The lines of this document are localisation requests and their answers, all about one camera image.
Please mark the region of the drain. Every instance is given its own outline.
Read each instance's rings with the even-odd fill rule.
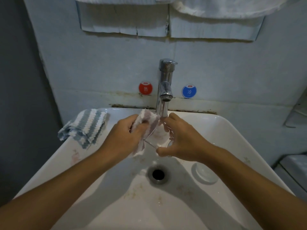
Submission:
[[[155,185],[162,185],[169,180],[170,173],[165,166],[155,165],[147,170],[146,176],[151,183]]]
[[[153,178],[160,181],[165,177],[164,172],[162,170],[154,170]]]

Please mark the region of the red sticker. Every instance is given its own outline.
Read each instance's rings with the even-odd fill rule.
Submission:
[[[153,86],[151,85],[150,82],[148,81],[143,81],[140,83],[138,86],[138,90],[140,91],[141,94],[143,95],[149,95],[153,91]]]

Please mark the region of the left hand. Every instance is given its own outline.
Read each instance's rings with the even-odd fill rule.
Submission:
[[[98,151],[110,155],[116,163],[125,159],[138,146],[145,131],[149,127],[148,123],[142,123],[137,126],[133,133],[130,128],[137,118],[137,114],[121,119],[113,126],[109,135]]]

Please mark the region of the white ceramic sink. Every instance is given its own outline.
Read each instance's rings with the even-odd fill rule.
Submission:
[[[83,150],[67,139],[18,195],[58,175],[95,152],[113,125],[140,109],[107,108],[105,130],[98,143]],[[211,114],[175,112],[207,140],[224,147],[271,181],[291,192],[260,155],[226,119]],[[152,185],[149,167],[170,173],[163,185]],[[95,181],[52,229],[261,229],[219,179],[208,185],[195,173],[195,162],[160,158],[153,147],[130,156]]]

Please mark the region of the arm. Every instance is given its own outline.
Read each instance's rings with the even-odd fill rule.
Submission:
[[[129,132],[137,115],[114,125],[102,146],[75,166],[0,208],[0,229],[50,229],[104,172],[138,145],[148,124]]]
[[[160,156],[170,155],[206,164],[263,229],[306,229],[307,203],[263,177],[227,150],[209,143],[176,114],[171,113],[165,123],[172,128],[175,142],[168,148],[158,148]]]

